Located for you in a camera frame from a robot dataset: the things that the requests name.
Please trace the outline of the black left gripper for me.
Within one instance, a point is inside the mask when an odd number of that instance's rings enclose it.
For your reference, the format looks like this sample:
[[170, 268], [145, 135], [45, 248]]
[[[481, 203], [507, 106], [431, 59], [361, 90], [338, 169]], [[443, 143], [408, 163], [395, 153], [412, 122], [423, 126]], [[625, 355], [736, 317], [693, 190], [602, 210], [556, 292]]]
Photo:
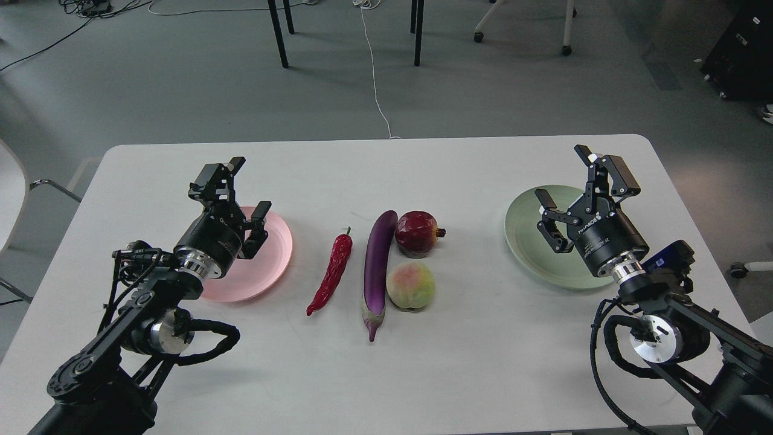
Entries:
[[[174, 247], [181, 271], [198, 279], [223, 278], [237, 259], [253, 259], [268, 239], [272, 202], [239, 207], [235, 201], [234, 178], [244, 163], [245, 157], [232, 157], [225, 164], [206, 164], [190, 183], [188, 198], [202, 204], [202, 213]], [[248, 209], [249, 218], [244, 215]]]

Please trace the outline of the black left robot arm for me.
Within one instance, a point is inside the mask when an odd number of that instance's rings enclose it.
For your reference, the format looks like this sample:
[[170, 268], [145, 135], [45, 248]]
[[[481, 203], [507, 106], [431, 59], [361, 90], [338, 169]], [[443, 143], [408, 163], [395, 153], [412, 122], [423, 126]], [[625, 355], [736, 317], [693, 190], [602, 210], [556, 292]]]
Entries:
[[138, 240], [114, 251], [113, 284], [97, 335], [47, 383], [54, 405], [31, 434], [143, 434], [154, 426], [155, 399], [171, 369], [206, 363], [240, 339], [236, 327], [195, 319], [180, 308], [237, 259], [253, 259], [268, 239], [270, 201], [246, 217], [234, 178], [245, 159], [207, 164], [188, 195], [202, 204], [177, 242], [164, 251]]

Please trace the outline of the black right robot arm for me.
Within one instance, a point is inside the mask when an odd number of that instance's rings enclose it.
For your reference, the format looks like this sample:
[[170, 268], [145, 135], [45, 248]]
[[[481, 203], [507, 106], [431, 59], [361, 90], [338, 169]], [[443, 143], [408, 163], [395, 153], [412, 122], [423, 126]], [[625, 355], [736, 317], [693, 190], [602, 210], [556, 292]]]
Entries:
[[662, 379], [692, 406], [704, 434], [770, 434], [771, 347], [707, 311], [688, 297], [694, 252], [677, 240], [649, 259], [649, 246], [621, 209], [640, 185], [619, 156], [575, 152], [588, 168], [585, 190], [568, 210], [536, 189], [537, 229], [555, 253], [577, 248], [596, 277], [609, 276], [618, 295], [603, 300], [591, 325], [594, 382], [610, 410], [636, 433], [651, 430], [611, 399], [597, 372], [597, 336], [611, 361], [638, 378]]

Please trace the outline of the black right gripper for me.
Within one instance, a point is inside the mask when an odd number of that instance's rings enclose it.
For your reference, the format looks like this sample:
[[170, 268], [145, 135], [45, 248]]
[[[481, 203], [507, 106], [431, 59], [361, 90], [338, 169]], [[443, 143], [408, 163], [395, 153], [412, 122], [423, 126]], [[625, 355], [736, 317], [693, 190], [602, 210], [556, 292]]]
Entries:
[[[567, 211], [558, 209], [550, 193], [536, 189], [540, 203], [537, 229], [555, 253], [571, 253], [575, 247], [592, 276], [601, 278], [611, 260], [632, 253], [641, 260], [650, 248], [640, 232], [622, 212], [621, 202], [641, 193], [641, 187], [620, 156], [599, 156], [586, 145], [574, 151], [588, 168], [588, 180], [582, 200]], [[567, 239], [557, 223], [568, 226]]]

